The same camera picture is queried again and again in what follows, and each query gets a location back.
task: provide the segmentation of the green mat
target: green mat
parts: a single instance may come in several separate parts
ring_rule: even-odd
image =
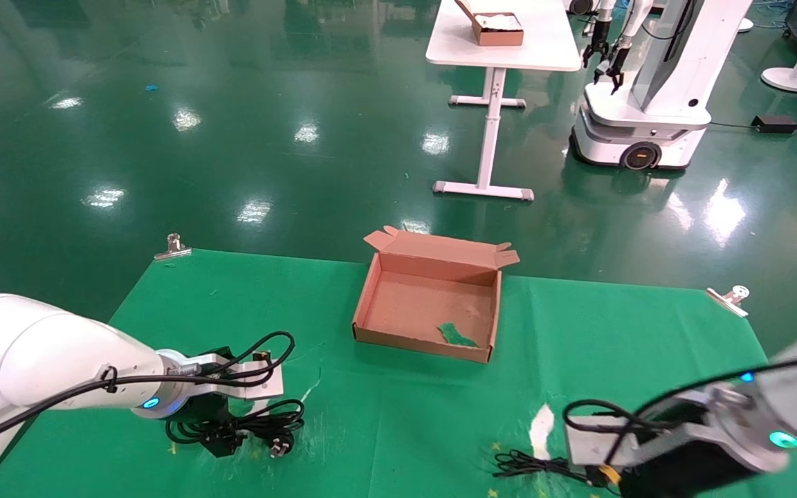
[[[126,411],[49,412],[0,466],[0,497],[607,498],[556,476],[493,478],[491,459],[496,448],[531,451],[544,403],[633,409],[764,360],[749,324],[700,290],[506,277],[493,359],[479,365],[352,340],[364,265],[197,250],[168,264],[149,267],[111,324],[184,353],[293,333],[286,394],[308,391],[295,450],[272,460],[252,441],[215,459],[172,447],[161,423]],[[565,454],[560,423],[548,450]],[[795,494],[797,452],[787,472],[711,495]]]

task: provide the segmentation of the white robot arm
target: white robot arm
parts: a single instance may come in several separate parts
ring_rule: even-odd
[[[589,59],[596,53],[601,54],[601,60],[607,57],[607,32],[611,28],[611,20],[614,18],[614,6],[616,0],[601,0],[595,13],[595,25],[592,26],[592,40],[583,50],[583,66],[589,65]]]
[[[276,335],[291,341],[282,357],[274,361],[253,353]],[[170,423],[201,423],[211,441],[186,439],[181,431],[181,442],[203,442],[216,457],[232,454],[246,434],[235,431],[240,419],[228,413],[226,397],[281,396],[281,363],[293,344],[286,332],[274,332],[237,358],[228,348],[187,358],[173,350],[153,351],[113,327],[54,306],[0,294],[0,456],[25,421],[14,423],[14,417],[45,407],[130,409],[171,421],[169,437]],[[253,360],[241,362],[252,354]],[[57,395],[63,400],[53,398]],[[295,404],[302,415],[302,404]],[[273,448],[279,456],[291,450],[281,442]]]
[[[693,496],[788,466],[797,448],[797,343],[771,365],[693,385],[633,414],[570,416],[593,403],[570,404],[570,460],[616,467],[623,496]]]
[[[607,57],[602,57],[601,63],[595,68],[595,83],[598,82],[601,75],[606,75],[614,83],[614,92],[623,86],[623,64],[626,63],[626,56],[629,55],[629,49],[632,47],[632,38],[648,18],[653,6],[654,0],[632,0],[630,2],[623,20],[623,32],[611,47],[610,54]]]

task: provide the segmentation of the green paper scrap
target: green paper scrap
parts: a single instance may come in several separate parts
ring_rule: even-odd
[[[448,344],[454,344],[455,346],[469,346],[469,347],[478,347],[478,344],[475,344],[474,340],[471,338],[465,338],[457,331],[457,327],[451,322],[447,322],[447,324],[439,325],[439,330],[442,331],[442,336],[445,337],[445,340],[448,341]]]

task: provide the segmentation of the small cardboard box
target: small cardboard box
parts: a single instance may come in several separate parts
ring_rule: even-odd
[[[468,0],[455,0],[459,8],[463,10],[469,20],[472,21],[472,32],[475,34],[475,41],[479,45],[487,47],[496,46],[518,46],[524,40],[524,28],[522,23],[518,21],[515,13],[512,12],[473,12],[472,7],[469,6]],[[518,29],[491,29],[482,26],[480,18],[490,18],[493,16],[507,16],[515,19],[515,25]]]
[[[393,227],[365,242],[378,252],[352,318],[356,340],[489,362],[500,317],[500,268],[519,261],[515,251],[506,251],[509,243],[494,246]],[[445,325],[475,346],[449,343]]]

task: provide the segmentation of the table leg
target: table leg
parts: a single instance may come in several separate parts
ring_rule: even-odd
[[[470,104],[470,105],[487,105],[490,101],[491,86],[494,81],[493,67],[485,67],[484,69],[484,90],[481,97],[471,97],[471,95],[451,95],[448,99],[448,104]],[[525,108],[527,105],[523,98],[500,98],[500,105],[506,107],[521,107]]]
[[[497,150],[497,129],[500,127],[500,107],[503,100],[503,83],[506,69],[497,67],[493,71],[491,88],[488,91],[488,117],[484,122],[484,138],[482,139],[482,157],[478,164],[478,182],[456,183],[436,182],[432,186],[434,192],[453,192],[458,194],[475,194],[484,196],[505,196],[510,199],[534,201],[531,189],[515,189],[512,187],[495,187],[491,185],[491,171],[494,168],[494,151]]]

